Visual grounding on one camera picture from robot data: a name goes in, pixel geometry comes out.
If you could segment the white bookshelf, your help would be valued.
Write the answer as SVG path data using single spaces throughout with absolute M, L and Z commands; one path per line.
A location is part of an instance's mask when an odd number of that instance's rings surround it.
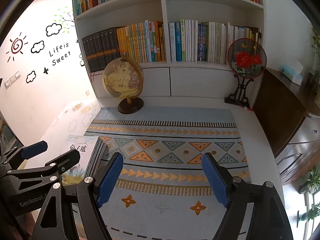
M 90 73 L 82 39 L 117 29 L 120 55 L 144 72 L 143 97 L 224 99 L 237 87 L 227 52 L 237 38 L 263 40 L 265 0 L 72 0 L 76 34 L 97 98 L 110 94 Z

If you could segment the white rabbit hill book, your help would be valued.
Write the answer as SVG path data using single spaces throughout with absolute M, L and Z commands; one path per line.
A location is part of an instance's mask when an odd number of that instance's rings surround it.
M 86 177 L 94 176 L 106 148 L 107 143 L 99 136 L 69 135 L 65 149 L 77 150 L 80 153 L 80 160 L 63 172 L 62 184 L 64 186 L 78 184 Z

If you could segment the blue patterned rug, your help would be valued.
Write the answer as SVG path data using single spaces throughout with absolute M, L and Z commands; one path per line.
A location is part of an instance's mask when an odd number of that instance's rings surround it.
M 242 139 L 228 109 L 145 107 L 131 115 L 102 108 L 87 135 L 107 143 L 101 162 L 123 155 L 100 212 L 113 239 L 212 239 L 225 208 L 202 170 L 211 154 L 250 181 Z

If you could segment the dark wooden cabinet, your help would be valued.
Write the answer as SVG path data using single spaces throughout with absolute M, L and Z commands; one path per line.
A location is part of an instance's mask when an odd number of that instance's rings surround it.
M 316 93 L 281 72 L 263 73 L 253 111 L 268 139 L 281 183 L 286 185 L 319 163 L 319 107 Z

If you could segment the round red flower fan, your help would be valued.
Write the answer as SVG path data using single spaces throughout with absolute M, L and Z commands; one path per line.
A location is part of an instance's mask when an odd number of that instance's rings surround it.
M 265 71 L 266 53 L 257 41 L 251 38 L 240 38 L 229 47 L 227 60 L 238 85 L 234 93 L 225 98 L 225 103 L 249 108 L 246 90 L 248 85 Z

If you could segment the potted green plant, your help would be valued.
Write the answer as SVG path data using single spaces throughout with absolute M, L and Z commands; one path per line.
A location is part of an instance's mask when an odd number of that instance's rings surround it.
M 314 54 L 313 66 L 308 73 L 306 86 L 309 90 L 317 93 L 319 91 L 319 32 L 312 25 L 312 50 Z

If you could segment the vintage yellow globe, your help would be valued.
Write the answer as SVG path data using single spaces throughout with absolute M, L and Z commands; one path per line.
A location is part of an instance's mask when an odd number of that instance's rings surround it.
M 121 114 L 136 113 L 144 106 L 144 101 L 139 97 L 144 87 L 143 70 L 126 54 L 105 67 L 103 87 L 112 97 L 121 100 L 118 105 Z

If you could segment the black book set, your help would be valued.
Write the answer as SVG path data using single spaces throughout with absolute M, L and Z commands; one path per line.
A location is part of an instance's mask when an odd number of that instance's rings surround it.
M 108 28 L 82 39 L 90 73 L 104 70 L 111 61 L 121 57 L 117 29 Z

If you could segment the tissue box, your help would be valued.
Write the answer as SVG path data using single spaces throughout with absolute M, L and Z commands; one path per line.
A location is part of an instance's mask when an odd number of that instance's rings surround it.
M 292 83 L 300 86 L 303 81 L 301 72 L 303 70 L 303 65 L 295 60 L 289 61 L 288 63 L 281 64 L 280 71 L 285 75 Z

